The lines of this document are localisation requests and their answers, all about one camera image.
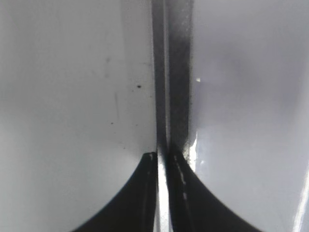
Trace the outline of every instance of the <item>black curved edge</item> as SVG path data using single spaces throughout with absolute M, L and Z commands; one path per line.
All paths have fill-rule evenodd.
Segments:
M 157 155 L 146 153 L 118 194 L 73 232 L 153 232 L 156 187 Z
M 174 232 L 260 232 L 204 186 L 176 146 L 166 161 Z

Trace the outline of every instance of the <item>metal strip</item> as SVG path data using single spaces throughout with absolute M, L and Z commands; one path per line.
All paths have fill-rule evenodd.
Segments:
M 152 32 L 154 48 L 154 78 L 156 102 L 156 134 L 158 154 L 158 232 L 170 232 L 169 192 L 165 159 L 169 145 L 169 75 L 167 43 L 167 9 L 165 0 L 152 1 Z

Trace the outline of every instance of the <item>white surface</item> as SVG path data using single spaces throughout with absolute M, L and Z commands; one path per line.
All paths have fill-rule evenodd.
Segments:
M 1 232 L 76 228 L 155 150 L 150 24 L 147 0 L 0 0 Z
M 309 231 L 308 25 L 307 0 L 195 1 L 196 173 L 266 232 Z

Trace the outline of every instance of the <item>white panel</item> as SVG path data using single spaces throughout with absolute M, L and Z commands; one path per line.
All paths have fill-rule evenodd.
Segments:
M 150 24 L 147 0 L 0 1 L 1 232 L 74 229 L 155 150 Z
M 191 166 L 266 232 L 309 227 L 308 25 L 306 0 L 195 0 Z

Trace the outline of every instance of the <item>glossy surface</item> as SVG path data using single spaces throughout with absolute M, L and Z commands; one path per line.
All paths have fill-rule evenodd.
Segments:
M 309 3 L 196 0 L 190 165 L 266 232 L 309 231 Z
M 150 20 L 147 0 L 0 0 L 1 232 L 77 228 L 155 150 Z

